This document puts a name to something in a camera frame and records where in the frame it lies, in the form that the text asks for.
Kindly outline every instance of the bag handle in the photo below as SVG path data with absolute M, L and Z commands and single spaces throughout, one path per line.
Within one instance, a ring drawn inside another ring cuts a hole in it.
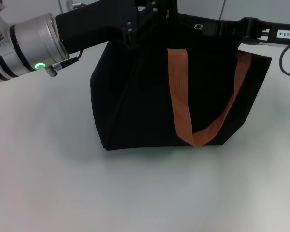
M 216 137 L 251 65 L 251 54 L 238 54 L 234 93 L 220 117 L 206 129 L 192 133 L 188 98 L 188 55 L 184 49 L 168 49 L 169 85 L 177 135 L 195 147 L 202 147 Z

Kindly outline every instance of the label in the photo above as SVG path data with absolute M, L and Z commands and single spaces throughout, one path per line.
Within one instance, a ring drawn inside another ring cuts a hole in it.
M 290 30 L 278 30 L 277 38 L 290 39 Z

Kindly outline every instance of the white table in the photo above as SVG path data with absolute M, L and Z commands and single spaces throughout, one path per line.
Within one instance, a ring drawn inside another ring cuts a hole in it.
M 40 70 L 0 84 L 0 232 L 290 231 L 282 48 L 241 46 L 273 61 L 245 125 L 224 146 L 113 152 L 102 148 L 90 98 L 104 48 L 54 79 Z

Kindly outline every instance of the black bag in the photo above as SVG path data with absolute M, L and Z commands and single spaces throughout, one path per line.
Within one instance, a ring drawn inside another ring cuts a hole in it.
M 202 37 L 193 28 L 200 21 L 179 14 L 176 25 L 153 28 L 138 47 L 108 43 L 91 78 L 93 114 L 106 150 L 222 145 L 244 124 L 272 59 L 238 51 L 236 38 Z M 177 57 L 178 51 L 188 58 Z M 177 74 L 185 63 L 188 73 Z M 187 80 L 188 108 L 176 93 L 171 97 L 170 76 L 180 82 L 173 83 L 177 93 Z

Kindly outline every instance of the green indicator ring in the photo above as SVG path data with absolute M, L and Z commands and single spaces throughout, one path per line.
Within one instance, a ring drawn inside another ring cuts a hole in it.
M 45 68 L 45 67 L 46 67 L 46 64 L 43 64 L 43 63 L 37 63 L 36 65 L 34 65 L 35 69 L 42 69 L 42 68 Z

